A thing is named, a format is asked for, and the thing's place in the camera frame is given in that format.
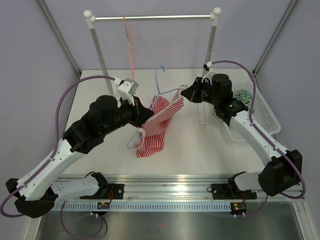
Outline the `aluminium mounting rail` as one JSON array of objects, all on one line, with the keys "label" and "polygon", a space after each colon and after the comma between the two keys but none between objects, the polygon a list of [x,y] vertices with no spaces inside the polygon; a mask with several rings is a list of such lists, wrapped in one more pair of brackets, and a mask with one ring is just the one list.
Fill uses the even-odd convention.
[{"label": "aluminium mounting rail", "polygon": [[128,202],[211,202],[213,183],[225,183],[230,174],[105,174],[109,183],[123,184]]}]

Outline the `white plastic basket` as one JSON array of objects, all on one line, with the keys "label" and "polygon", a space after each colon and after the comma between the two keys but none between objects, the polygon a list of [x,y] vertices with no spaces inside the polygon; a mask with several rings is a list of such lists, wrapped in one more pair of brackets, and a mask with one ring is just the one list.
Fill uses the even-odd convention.
[{"label": "white plastic basket", "polygon": [[[234,95],[243,90],[246,90],[251,94],[251,96],[253,96],[253,84],[251,82],[232,84],[232,91]],[[256,89],[252,117],[253,120],[256,121],[270,135],[277,134],[281,130],[279,121],[258,89]],[[228,126],[224,122],[223,125],[231,140],[239,143],[246,142],[246,140],[235,129]]]}]

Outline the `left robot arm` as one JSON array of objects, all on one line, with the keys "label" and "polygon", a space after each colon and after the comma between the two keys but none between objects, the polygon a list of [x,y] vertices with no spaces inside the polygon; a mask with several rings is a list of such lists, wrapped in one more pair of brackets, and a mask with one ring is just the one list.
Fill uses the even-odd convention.
[{"label": "left robot arm", "polygon": [[102,95],[92,102],[88,112],[75,121],[58,140],[52,153],[23,178],[10,178],[6,187],[15,196],[15,217],[38,218],[56,204],[76,198],[104,199],[109,196],[109,183],[100,172],[65,183],[56,179],[73,163],[104,142],[106,135],[130,124],[141,127],[154,112],[144,107],[138,97],[133,103]]}]

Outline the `blue wire hanger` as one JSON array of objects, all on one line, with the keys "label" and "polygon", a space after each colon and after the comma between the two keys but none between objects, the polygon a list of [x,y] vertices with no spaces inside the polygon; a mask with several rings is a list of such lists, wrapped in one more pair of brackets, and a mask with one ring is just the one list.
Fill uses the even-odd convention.
[{"label": "blue wire hanger", "polygon": [[[155,78],[155,85],[156,85],[156,90],[157,90],[157,95],[156,95],[156,99],[153,102],[153,104],[151,105],[151,110],[153,110],[153,112],[155,112],[155,106],[156,103],[158,102],[158,99],[165,94],[171,93],[171,92],[175,92],[177,91],[178,93],[180,93],[181,90],[184,90],[188,87],[187,84],[183,84],[182,87],[178,87],[178,88],[173,88],[171,90],[168,91],[161,91],[160,86],[159,86],[159,82],[158,82],[158,71],[159,69],[162,69],[163,72],[165,72],[165,68],[160,65],[154,74],[154,78]],[[132,137],[130,138],[129,142],[127,143],[127,148],[128,149],[137,149],[138,147],[136,146],[138,144],[138,142],[143,140],[143,133],[142,133],[142,128],[137,128],[136,132],[132,135]]]}]

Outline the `red striped tank top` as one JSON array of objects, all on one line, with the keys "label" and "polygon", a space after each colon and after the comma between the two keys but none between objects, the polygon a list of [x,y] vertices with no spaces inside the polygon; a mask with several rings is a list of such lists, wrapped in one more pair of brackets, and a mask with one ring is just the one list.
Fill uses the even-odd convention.
[{"label": "red striped tank top", "polygon": [[184,98],[181,95],[184,89],[178,88],[171,101],[163,96],[153,97],[150,109],[154,115],[138,129],[142,139],[135,147],[137,158],[147,158],[164,149],[167,128],[173,116],[184,106]]}]

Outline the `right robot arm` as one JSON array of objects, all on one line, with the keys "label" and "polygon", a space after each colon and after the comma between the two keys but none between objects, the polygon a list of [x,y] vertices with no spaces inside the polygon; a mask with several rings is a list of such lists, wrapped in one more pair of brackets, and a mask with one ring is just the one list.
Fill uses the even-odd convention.
[{"label": "right robot arm", "polygon": [[216,115],[247,141],[264,165],[260,172],[244,171],[231,176],[226,189],[230,197],[239,198],[248,190],[261,190],[274,197],[297,184],[305,184],[301,153],[279,144],[254,121],[252,111],[234,98],[228,75],[214,74],[211,80],[197,77],[181,95],[192,103],[213,105]]}]

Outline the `white and silver clothes rack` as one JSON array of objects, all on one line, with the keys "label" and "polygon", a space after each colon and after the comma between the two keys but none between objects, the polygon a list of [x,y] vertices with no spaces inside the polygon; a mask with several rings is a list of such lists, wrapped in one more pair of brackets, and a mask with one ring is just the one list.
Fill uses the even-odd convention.
[{"label": "white and silver clothes rack", "polygon": [[204,62],[207,63],[211,60],[212,49],[214,45],[216,30],[221,15],[221,9],[216,7],[210,14],[196,14],[196,15],[145,15],[145,16],[113,16],[113,17],[96,17],[90,10],[85,10],[83,16],[85,17],[87,27],[89,28],[94,47],[98,56],[99,64],[104,76],[107,76],[108,70],[105,59],[102,53],[100,42],[98,39],[95,23],[97,22],[115,22],[115,21],[169,21],[169,20],[210,20],[211,27],[209,33],[209,40],[205,54]]}]

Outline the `pink wire hanger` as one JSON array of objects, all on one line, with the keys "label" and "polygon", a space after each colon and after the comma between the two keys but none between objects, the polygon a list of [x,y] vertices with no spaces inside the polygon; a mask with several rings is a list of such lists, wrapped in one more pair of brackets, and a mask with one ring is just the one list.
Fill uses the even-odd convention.
[{"label": "pink wire hanger", "polygon": [[126,35],[127,43],[128,43],[131,76],[132,76],[132,79],[135,80],[134,52],[133,52],[133,47],[132,47],[133,29],[132,29],[131,24],[127,25],[127,21],[126,21],[125,16],[122,17],[122,20],[123,20],[125,35]]}]

